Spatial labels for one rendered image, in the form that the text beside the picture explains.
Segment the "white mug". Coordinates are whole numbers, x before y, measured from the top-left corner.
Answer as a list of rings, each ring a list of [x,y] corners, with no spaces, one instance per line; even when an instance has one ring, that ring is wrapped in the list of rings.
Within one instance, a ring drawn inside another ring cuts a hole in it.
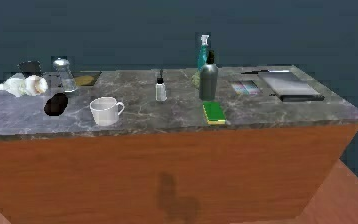
[[[100,97],[93,100],[89,108],[97,125],[110,126],[119,120],[125,105],[114,97]]]

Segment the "small clear dispenser bottle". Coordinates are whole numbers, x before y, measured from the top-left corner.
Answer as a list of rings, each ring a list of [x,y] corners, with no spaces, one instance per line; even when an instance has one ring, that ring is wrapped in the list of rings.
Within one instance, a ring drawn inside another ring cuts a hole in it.
[[[160,70],[159,72],[159,76],[157,77],[156,80],[155,90],[156,90],[155,99],[157,101],[163,102],[167,99],[166,86],[163,79],[163,70]]]

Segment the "green yellow sponge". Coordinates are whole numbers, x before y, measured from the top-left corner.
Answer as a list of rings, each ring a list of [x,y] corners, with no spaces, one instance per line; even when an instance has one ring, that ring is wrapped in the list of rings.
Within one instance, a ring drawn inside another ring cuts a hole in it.
[[[208,124],[225,124],[226,118],[218,102],[204,101],[203,111]]]

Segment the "grey metal bottle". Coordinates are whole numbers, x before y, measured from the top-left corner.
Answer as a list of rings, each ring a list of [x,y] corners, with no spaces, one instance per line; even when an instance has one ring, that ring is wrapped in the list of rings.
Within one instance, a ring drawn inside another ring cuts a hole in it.
[[[202,101],[215,99],[217,79],[218,67],[215,64],[215,54],[213,50],[209,50],[206,63],[200,72],[199,98]]]

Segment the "brown marble-topped kitchen counter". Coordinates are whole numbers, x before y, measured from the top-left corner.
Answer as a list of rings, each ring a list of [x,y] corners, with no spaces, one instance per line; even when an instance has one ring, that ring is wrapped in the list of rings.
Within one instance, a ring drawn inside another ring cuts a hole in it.
[[[45,96],[0,91],[0,212],[11,224],[234,224],[299,215],[358,131],[358,108],[319,86],[319,102],[282,102],[252,67],[223,68],[226,117],[206,122],[191,71],[106,71],[44,112]],[[89,104],[125,105],[110,126]]]

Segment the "teal spray bottle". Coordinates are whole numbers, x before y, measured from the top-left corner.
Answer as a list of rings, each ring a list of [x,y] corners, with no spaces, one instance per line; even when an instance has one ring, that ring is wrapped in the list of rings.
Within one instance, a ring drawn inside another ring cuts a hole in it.
[[[208,38],[209,38],[209,36],[207,34],[203,34],[200,37],[201,46],[200,46],[200,50],[199,50],[199,54],[198,54],[198,60],[197,60],[198,70],[201,70],[202,67],[204,66],[204,64],[207,61]]]

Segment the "colourful flat card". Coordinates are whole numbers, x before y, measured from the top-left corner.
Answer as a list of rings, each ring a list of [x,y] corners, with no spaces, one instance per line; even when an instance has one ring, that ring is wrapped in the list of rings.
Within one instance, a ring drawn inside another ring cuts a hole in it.
[[[259,87],[252,80],[233,81],[231,86],[237,94],[257,95],[261,93]]]

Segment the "tan flat bread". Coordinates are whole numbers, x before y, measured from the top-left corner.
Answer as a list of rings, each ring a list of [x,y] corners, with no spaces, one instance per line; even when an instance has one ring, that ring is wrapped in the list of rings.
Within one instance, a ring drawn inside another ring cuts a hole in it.
[[[91,85],[94,80],[95,80],[95,78],[93,76],[89,76],[89,75],[79,76],[79,77],[75,78],[75,82],[78,86]]]

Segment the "grey closed laptop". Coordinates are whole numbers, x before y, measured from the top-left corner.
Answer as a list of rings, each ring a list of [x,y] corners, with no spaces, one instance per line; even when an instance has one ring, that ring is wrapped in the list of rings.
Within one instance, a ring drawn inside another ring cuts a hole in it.
[[[292,72],[262,72],[258,76],[282,102],[323,101],[324,96]]]

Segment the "clear glass shaker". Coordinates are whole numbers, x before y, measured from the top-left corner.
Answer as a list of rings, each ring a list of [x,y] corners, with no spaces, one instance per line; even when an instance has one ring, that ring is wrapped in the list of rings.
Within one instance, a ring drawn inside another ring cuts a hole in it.
[[[53,66],[61,80],[65,92],[74,92],[77,89],[75,79],[70,70],[70,63],[67,59],[57,58]]]

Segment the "black oval object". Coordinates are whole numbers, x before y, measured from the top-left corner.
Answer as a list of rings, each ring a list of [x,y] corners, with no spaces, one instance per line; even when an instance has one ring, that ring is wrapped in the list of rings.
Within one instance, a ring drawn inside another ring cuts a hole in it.
[[[57,93],[51,97],[44,106],[48,116],[60,116],[68,105],[68,97],[64,93]]]

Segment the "black round pot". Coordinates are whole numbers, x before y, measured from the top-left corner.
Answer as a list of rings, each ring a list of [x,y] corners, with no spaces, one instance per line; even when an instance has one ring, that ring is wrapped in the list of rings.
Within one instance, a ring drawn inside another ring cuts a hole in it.
[[[25,74],[40,74],[41,64],[39,61],[25,61],[18,64],[18,68]]]

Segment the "white crumpled lump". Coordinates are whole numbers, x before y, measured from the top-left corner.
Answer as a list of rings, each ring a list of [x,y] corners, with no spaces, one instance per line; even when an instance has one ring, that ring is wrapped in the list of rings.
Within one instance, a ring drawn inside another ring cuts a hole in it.
[[[31,75],[27,78],[9,78],[0,84],[0,91],[6,91],[15,97],[24,95],[38,96],[48,90],[48,83],[45,78]]]

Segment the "black handled knife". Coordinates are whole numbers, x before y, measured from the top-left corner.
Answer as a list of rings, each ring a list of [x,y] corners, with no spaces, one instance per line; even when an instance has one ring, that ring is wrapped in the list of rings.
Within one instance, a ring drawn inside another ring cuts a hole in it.
[[[290,70],[268,70],[268,69],[260,69],[260,70],[251,70],[251,71],[244,71],[240,74],[259,74],[259,73],[287,73],[290,72]]]

